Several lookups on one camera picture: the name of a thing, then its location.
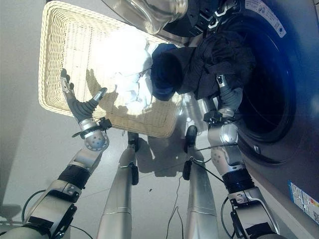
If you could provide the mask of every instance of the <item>black joint cover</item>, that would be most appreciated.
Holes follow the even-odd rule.
[[[255,187],[247,169],[240,169],[222,176],[228,193],[236,193]]]
[[[89,177],[90,173],[88,170],[77,165],[68,165],[58,179],[83,189]]]

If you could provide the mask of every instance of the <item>silver robot leg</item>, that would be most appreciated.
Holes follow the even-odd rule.
[[[135,149],[131,145],[122,153],[103,215],[97,239],[131,239],[132,165]]]
[[[194,146],[188,147],[188,158],[204,161]],[[217,239],[217,217],[213,192],[207,172],[196,165],[191,166],[189,176],[189,198],[186,223],[186,239]]]

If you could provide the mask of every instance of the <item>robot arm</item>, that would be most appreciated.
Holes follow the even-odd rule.
[[[69,108],[76,118],[84,139],[84,145],[57,180],[53,181],[28,212],[23,226],[13,229],[1,236],[4,239],[60,238],[73,220],[77,202],[88,178],[100,162],[103,151],[109,145],[106,129],[112,125],[109,120],[101,118],[99,125],[93,120],[92,113],[98,102],[106,93],[102,88],[91,100],[79,102],[73,91],[73,84],[66,70],[61,72],[63,94]]]
[[[247,171],[238,148],[238,130],[233,119],[242,100],[242,89],[231,90],[223,75],[217,77],[220,100],[217,111],[205,116],[209,124],[211,159],[222,176],[234,207],[231,217],[238,238],[282,238],[267,204]]]

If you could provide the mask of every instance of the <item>metal bracket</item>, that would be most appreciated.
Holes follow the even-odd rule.
[[[211,29],[214,29],[220,22],[220,17],[224,16],[228,10],[236,7],[238,4],[237,0],[228,0],[225,2],[225,4],[223,5],[223,12],[221,13],[218,13],[217,11],[214,12],[214,15],[215,15],[215,22],[214,24],[210,23],[208,25],[208,28],[211,30]]]

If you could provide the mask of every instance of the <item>dark garment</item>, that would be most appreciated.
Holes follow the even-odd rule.
[[[243,38],[236,32],[215,33],[200,45],[171,49],[162,53],[171,85],[179,93],[194,92],[196,99],[219,94],[216,75],[224,74],[232,88],[243,87],[251,78],[255,57],[249,47],[243,46]],[[182,71],[182,82],[178,72]]]

